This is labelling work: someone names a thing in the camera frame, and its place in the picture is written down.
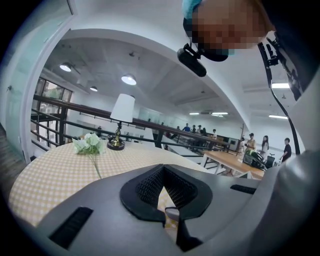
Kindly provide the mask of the person's dark jacket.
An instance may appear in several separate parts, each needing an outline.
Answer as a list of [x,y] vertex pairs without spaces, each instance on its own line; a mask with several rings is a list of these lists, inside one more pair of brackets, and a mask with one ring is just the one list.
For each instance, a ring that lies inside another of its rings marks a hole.
[[298,100],[320,68],[320,0],[261,0],[279,44],[293,63],[300,87]]

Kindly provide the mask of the black equipment bag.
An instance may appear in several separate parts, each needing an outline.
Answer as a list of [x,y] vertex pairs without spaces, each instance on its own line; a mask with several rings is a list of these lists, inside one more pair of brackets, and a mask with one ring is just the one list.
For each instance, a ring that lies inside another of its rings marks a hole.
[[247,150],[244,154],[242,162],[253,168],[263,171],[266,170],[264,158],[254,150]]

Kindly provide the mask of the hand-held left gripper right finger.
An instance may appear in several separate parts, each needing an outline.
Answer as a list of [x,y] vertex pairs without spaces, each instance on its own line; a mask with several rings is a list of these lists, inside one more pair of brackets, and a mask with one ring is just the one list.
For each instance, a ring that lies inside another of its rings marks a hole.
[[259,180],[165,165],[163,185],[173,202],[168,218],[177,222],[176,245],[184,252],[226,226],[252,198]]

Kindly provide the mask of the round table checkered tablecloth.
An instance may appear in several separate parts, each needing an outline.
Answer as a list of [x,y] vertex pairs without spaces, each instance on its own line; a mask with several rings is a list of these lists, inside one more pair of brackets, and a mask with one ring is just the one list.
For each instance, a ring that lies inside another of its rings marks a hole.
[[74,152],[71,143],[47,151],[15,180],[9,194],[10,210],[36,227],[50,210],[100,178],[158,164],[206,172],[198,163],[176,153],[133,142],[121,151],[106,148],[97,156],[97,164],[98,171],[88,156]]

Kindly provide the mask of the wooden coat rack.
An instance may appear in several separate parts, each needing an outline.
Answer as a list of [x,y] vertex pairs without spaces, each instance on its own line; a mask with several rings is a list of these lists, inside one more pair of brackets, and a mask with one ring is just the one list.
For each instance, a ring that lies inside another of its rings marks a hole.
[[239,148],[238,151],[239,152],[243,152],[245,148],[245,125],[242,125],[242,130],[241,130],[241,138],[240,138],[240,142],[239,142]]

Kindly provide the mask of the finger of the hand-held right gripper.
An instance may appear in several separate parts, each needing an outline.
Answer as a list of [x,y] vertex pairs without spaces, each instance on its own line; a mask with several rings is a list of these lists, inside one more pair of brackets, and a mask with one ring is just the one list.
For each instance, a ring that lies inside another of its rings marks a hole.
[[244,209],[205,243],[209,256],[272,256],[320,205],[320,149],[280,166],[262,180]]

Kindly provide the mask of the frosted glass partition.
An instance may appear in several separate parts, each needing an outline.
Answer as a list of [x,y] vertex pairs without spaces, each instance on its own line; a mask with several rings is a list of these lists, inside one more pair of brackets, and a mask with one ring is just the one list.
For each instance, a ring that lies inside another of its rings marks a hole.
[[31,153],[31,108],[41,71],[73,13],[69,0],[43,0],[28,15],[0,60],[0,124],[25,163]]

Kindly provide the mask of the white shade brass table lamp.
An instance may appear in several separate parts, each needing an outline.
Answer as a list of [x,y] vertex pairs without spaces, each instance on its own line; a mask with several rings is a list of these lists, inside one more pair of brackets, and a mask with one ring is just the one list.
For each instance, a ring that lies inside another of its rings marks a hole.
[[115,135],[108,140],[107,147],[114,151],[121,151],[125,148],[125,143],[120,138],[122,123],[132,123],[133,122],[133,112],[134,112],[135,98],[128,94],[121,93],[112,109],[110,118],[112,120],[118,121],[117,129]]

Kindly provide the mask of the black metal railing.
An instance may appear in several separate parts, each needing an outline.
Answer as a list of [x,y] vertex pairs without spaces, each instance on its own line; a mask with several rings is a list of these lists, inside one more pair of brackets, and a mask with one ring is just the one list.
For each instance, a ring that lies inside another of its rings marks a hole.
[[[61,108],[61,112],[64,113],[67,110],[73,110],[76,111],[80,114],[88,114],[94,117],[99,117],[102,118],[103,120],[109,120],[112,121],[111,119],[111,113],[108,111],[104,111],[104,110],[100,110],[97,108],[92,108],[92,107],[88,107],[85,105],[79,105],[79,104],[75,104],[75,103],[70,103],[70,102],[65,102],[62,100],[58,100],[58,99],[54,99],[54,98],[50,98],[50,97],[44,97],[44,96],[39,96],[39,95],[34,95],[33,99],[38,101],[38,102],[42,102],[42,103],[48,103],[50,105],[53,106],[57,106]],[[32,110],[33,112],[36,112],[40,115],[46,116],[48,118],[52,118],[55,119],[57,121],[61,121],[64,125],[68,124],[70,126],[74,126],[74,127],[78,127],[78,128],[83,128],[86,130],[89,130],[91,132],[97,132],[97,133],[101,133],[103,135],[109,135],[109,136],[115,136],[116,132],[113,131],[107,131],[107,130],[103,130],[103,129],[97,129],[97,128],[93,128],[93,127],[89,127],[89,126],[85,126],[82,124],[77,124],[75,122],[71,122],[68,121],[65,117],[63,117],[62,113],[57,113],[55,115],[50,115],[50,114],[45,114],[42,113],[36,109]],[[195,141],[203,141],[206,142],[207,144],[209,144],[210,146],[196,146],[196,145],[186,145],[186,144],[177,144],[177,147],[191,147],[191,148],[197,148],[197,149],[202,149],[202,150],[209,150],[209,151],[224,151],[224,152],[239,152],[239,148],[240,148],[240,143],[237,143],[236,145],[236,149],[233,150],[231,149],[232,144],[227,143],[225,141],[221,141],[221,140],[217,140],[217,139],[213,139],[213,138],[209,138],[209,137],[205,137],[203,135],[199,135],[196,133],[192,133],[192,132],[185,132],[182,130],[178,130],[178,129],[174,129],[174,128],[170,128],[167,126],[163,126],[163,125],[159,125],[159,124],[155,124],[155,123],[151,123],[148,121],[142,121],[139,119],[134,118],[132,123],[133,126],[138,126],[138,127],[142,127],[142,128],[148,128],[151,130],[155,130],[158,131],[158,135],[156,139],[153,138],[146,138],[146,137],[138,137],[138,136],[133,136],[133,135],[126,135],[126,134],[120,134],[119,136],[121,138],[126,138],[126,139],[132,139],[132,140],[137,140],[137,141],[144,141],[144,142],[150,142],[150,143],[154,143],[156,147],[160,147],[162,144],[164,145],[173,145],[173,143],[171,142],[165,142],[163,140],[163,137],[165,135],[165,133],[170,133],[170,134],[175,134],[178,135],[179,137],[183,137],[183,138],[189,138],[189,139],[193,139]]]

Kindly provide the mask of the group of distant people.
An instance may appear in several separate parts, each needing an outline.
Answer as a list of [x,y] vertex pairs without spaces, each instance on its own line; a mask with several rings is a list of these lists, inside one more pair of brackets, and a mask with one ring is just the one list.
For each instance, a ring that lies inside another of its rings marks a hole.
[[182,128],[183,132],[186,133],[191,133],[191,134],[195,134],[198,136],[197,140],[198,141],[205,141],[205,139],[200,139],[201,137],[205,137],[205,138],[209,138],[209,140],[214,140],[217,141],[218,140],[218,136],[216,134],[216,130],[213,130],[213,134],[207,133],[207,130],[205,128],[202,128],[201,125],[199,125],[198,127],[196,127],[195,125],[193,125],[192,127],[189,126],[189,124],[187,123],[185,125],[184,128]]

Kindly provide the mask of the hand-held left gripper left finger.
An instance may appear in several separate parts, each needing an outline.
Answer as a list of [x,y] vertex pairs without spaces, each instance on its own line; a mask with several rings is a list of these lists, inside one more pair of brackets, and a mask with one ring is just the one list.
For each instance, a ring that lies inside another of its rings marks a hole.
[[[31,231],[49,256],[179,256],[180,248],[160,222],[144,221],[122,204],[120,191],[151,166],[96,180],[54,207]],[[79,207],[92,211],[68,248],[52,235]]]

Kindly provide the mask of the dark framed window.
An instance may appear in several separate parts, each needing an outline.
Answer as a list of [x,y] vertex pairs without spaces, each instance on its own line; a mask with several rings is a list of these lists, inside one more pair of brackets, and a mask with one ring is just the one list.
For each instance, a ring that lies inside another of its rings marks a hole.
[[[36,96],[69,102],[73,92],[51,81],[40,77],[34,94]],[[65,126],[60,127],[61,120],[67,118],[68,110],[52,103],[34,99],[31,107],[31,135],[38,144],[55,148],[65,142],[60,138],[60,132],[65,132]]]

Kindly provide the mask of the wooden desk white legs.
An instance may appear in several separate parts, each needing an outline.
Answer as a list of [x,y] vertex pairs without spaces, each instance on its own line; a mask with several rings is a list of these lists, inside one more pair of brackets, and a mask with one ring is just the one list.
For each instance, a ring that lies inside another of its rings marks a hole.
[[200,165],[215,175],[230,175],[261,180],[265,174],[263,170],[254,168],[235,156],[224,151],[204,151]]

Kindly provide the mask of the white artificial flower bunch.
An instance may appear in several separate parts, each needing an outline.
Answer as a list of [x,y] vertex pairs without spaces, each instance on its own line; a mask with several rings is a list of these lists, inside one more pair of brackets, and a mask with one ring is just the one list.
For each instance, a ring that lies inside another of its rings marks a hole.
[[93,164],[99,179],[102,179],[99,170],[98,156],[102,155],[105,152],[104,141],[95,133],[87,133],[83,138],[73,138],[72,144],[75,154],[87,156]]

